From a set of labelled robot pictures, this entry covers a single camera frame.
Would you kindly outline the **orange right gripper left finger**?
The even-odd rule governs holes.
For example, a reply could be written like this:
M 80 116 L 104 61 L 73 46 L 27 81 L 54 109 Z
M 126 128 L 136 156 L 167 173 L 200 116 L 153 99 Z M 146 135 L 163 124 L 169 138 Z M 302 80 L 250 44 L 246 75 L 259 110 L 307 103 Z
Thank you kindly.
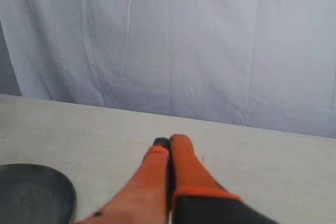
M 170 143 L 156 138 L 123 188 L 80 223 L 168 223 Z

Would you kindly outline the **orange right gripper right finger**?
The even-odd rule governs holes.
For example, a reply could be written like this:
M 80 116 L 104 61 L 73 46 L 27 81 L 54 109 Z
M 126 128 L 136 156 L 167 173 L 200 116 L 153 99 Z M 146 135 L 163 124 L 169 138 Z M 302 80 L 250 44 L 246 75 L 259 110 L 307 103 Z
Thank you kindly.
M 274 223 L 217 182 L 197 158 L 188 136 L 172 135 L 170 146 L 173 223 Z

